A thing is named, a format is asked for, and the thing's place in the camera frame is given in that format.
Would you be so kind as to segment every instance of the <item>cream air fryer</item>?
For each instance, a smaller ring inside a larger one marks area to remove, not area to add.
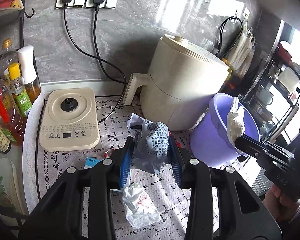
[[[169,130],[193,127],[228,76],[228,66],[207,50],[179,36],[164,35],[148,74],[132,73],[124,97],[130,105],[143,86],[143,115],[165,123]]]

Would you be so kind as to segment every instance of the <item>white bottle cap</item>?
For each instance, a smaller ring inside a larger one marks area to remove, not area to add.
[[[25,84],[29,84],[37,78],[33,65],[33,46],[28,45],[19,49],[18,56]]]

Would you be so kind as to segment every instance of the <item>marble tile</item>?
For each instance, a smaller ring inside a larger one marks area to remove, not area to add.
[[[248,7],[249,27],[256,27],[260,8],[256,0],[221,0],[214,7],[228,4]],[[35,47],[41,82],[72,79],[104,79],[95,60],[80,54],[65,33],[63,9],[55,9],[56,0],[26,0],[26,9],[36,13],[25,19],[25,45]],[[227,16],[211,11],[211,0],[118,0],[115,9],[100,9],[97,39],[100,54],[122,68],[129,78],[131,72],[146,73],[164,34],[181,34],[201,47],[212,50],[217,28]],[[69,8],[68,22],[72,36],[84,50],[93,53],[93,9]],[[238,24],[229,23],[224,43]],[[119,74],[109,69],[114,77]]]

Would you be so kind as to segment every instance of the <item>purple trash bin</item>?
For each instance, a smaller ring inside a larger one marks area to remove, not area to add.
[[[194,156],[209,167],[219,166],[239,156],[227,137],[227,115],[233,97],[224,93],[216,94],[209,102],[209,110],[203,121],[193,131],[190,146]],[[256,122],[244,107],[245,134],[260,141]]]

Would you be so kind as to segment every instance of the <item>crumpled paper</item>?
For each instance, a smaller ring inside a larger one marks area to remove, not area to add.
[[[136,182],[124,189],[122,201],[126,219],[134,229],[143,228],[161,220],[149,195]]]
[[[136,114],[130,114],[127,127],[135,137],[130,168],[158,174],[163,165],[170,163],[168,127]]]
[[[241,137],[244,134],[244,108],[243,106],[239,106],[239,99],[236,97],[232,101],[232,105],[230,108],[230,112],[227,115],[227,136],[229,139],[229,142],[232,144],[232,146],[235,148],[234,141]],[[239,154],[242,154],[243,152],[237,149],[237,152]]]

